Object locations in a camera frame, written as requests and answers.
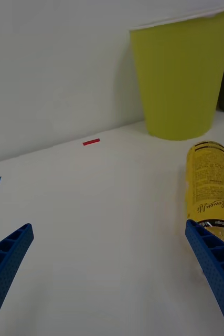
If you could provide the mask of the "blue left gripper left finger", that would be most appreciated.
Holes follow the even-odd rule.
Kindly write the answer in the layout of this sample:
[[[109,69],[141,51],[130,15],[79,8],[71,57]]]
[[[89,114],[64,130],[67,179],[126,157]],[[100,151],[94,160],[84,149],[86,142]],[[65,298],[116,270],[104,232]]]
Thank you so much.
[[[0,309],[33,240],[32,225],[27,223],[0,241]]]

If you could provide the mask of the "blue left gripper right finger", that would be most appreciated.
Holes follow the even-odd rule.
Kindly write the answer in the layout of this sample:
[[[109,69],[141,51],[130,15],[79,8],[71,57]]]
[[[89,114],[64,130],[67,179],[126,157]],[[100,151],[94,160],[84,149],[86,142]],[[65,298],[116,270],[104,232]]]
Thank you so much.
[[[193,220],[187,221],[185,236],[224,317],[224,242]]]

